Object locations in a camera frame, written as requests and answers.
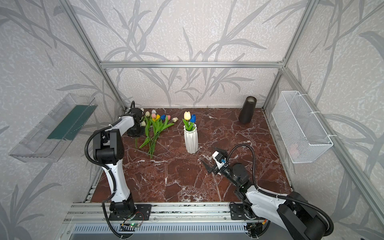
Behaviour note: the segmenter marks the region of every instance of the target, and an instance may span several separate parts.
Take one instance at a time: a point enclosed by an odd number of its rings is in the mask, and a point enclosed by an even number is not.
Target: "white wire basket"
[[[333,146],[316,113],[298,91],[282,91],[272,116],[293,163],[313,162]]]

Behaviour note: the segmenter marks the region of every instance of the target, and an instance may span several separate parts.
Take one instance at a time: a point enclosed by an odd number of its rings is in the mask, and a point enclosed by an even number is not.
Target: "metal vent grille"
[[[138,228],[130,228],[134,233],[239,233],[245,232],[245,223],[143,223]],[[120,224],[112,226],[119,233]],[[77,223],[73,234],[110,233],[106,223]]]

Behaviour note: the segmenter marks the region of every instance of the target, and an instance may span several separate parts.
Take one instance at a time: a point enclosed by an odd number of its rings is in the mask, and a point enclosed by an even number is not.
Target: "blue tulip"
[[[193,115],[191,116],[191,119],[190,119],[189,121],[195,123],[195,122],[196,122],[196,115],[193,114]]]

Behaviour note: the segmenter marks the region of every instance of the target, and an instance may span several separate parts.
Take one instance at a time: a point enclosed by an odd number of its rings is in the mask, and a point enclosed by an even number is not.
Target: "leaf pattern wallpaper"
[[[120,108],[58,2],[0,2],[0,239],[54,239],[96,168],[84,142]],[[68,93],[98,107],[56,163],[23,163],[8,153]]]
[[[384,196],[384,1],[335,0],[319,4],[289,69],[307,91],[358,165]],[[384,239],[384,230],[332,150],[315,162],[293,165],[271,111],[266,112],[295,189],[331,213],[334,239]]]
[[[103,61],[281,61],[306,0],[71,0]],[[276,69],[109,69],[126,104],[263,105]]]

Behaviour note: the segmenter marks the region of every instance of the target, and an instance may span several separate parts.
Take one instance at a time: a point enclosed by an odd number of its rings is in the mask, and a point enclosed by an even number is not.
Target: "green mat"
[[[76,105],[51,132],[48,139],[73,140],[95,111],[97,105]]]

